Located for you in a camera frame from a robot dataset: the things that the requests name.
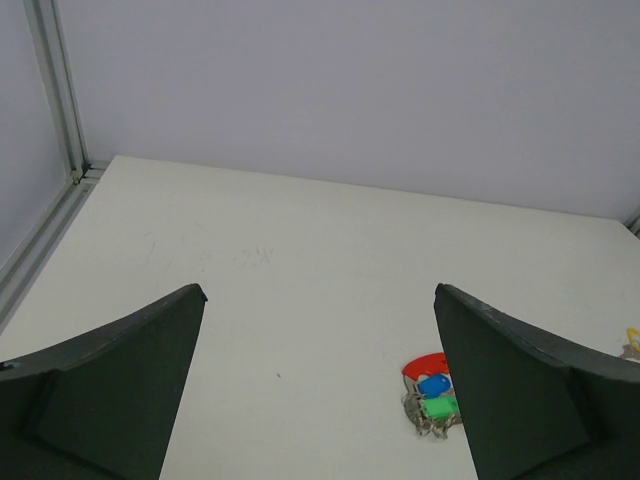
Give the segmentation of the aluminium rail left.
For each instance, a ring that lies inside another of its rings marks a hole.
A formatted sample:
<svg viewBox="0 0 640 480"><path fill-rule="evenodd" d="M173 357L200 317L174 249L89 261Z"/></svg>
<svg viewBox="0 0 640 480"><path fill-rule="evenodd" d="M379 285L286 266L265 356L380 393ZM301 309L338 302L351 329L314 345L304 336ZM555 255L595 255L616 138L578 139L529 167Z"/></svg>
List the aluminium rail left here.
<svg viewBox="0 0 640 480"><path fill-rule="evenodd" d="M94 187L92 181L65 185L1 268L1 330L6 328Z"/></svg>

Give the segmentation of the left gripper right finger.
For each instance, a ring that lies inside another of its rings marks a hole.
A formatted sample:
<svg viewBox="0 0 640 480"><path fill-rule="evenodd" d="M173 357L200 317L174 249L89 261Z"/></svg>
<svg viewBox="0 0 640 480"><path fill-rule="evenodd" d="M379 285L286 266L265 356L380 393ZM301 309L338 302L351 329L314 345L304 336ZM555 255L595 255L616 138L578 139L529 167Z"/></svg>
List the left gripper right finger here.
<svg viewBox="0 0 640 480"><path fill-rule="evenodd" d="M638 478L638 364L453 285L434 311L478 478Z"/></svg>

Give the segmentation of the left aluminium frame post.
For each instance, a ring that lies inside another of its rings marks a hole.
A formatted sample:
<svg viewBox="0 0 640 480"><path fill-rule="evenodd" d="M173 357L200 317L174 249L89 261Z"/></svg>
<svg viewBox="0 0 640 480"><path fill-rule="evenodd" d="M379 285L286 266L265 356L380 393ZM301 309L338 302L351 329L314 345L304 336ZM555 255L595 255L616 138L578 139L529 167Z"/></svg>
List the left aluminium frame post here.
<svg viewBox="0 0 640 480"><path fill-rule="evenodd" d="M66 176L74 184L96 184L108 163L88 153L58 3L25 0L23 5Z"/></svg>

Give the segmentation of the yellow tagged key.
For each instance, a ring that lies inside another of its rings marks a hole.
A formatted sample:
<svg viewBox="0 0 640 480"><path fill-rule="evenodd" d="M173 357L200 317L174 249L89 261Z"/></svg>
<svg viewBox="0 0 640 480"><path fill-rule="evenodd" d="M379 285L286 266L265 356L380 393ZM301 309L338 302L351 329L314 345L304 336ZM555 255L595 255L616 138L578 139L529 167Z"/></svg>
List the yellow tagged key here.
<svg viewBox="0 0 640 480"><path fill-rule="evenodd" d="M640 332L638 329L629 327L626 329L627 341L622 346L623 351L620 358L635 362L640 361Z"/></svg>

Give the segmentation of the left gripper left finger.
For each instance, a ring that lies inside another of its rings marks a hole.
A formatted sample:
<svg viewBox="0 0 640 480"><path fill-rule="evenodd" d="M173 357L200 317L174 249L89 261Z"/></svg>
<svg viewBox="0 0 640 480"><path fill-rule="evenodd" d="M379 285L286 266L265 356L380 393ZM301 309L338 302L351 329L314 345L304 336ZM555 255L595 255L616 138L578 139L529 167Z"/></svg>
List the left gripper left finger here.
<svg viewBox="0 0 640 480"><path fill-rule="evenodd" d="M2 478L159 478L206 302L186 285L2 362Z"/></svg>

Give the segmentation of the green tagged key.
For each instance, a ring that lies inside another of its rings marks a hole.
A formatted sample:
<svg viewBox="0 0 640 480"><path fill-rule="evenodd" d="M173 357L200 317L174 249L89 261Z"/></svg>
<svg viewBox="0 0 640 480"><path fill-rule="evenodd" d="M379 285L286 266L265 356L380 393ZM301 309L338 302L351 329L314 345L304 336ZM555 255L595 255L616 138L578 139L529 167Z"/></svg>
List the green tagged key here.
<svg viewBox="0 0 640 480"><path fill-rule="evenodd" d="M440 395L434 398L425 398L421 402L423 414L433 420L448 419L459 413L459 405L452 395Z"/></svg>

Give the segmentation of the red handled metal keyring holder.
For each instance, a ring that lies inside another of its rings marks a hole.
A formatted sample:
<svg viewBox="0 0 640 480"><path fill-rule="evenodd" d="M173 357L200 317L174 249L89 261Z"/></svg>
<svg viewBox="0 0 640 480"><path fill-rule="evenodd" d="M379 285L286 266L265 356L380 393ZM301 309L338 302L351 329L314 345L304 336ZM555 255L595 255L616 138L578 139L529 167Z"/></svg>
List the red handled metal keyring holder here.
<svg viewBox="0 0 640 480"><path fill-rule="evenodd" d="M443 352L408 362L401 370L406 393L402 405L421 437L446 440L449 430L462 423L449 365Z"/></svg>

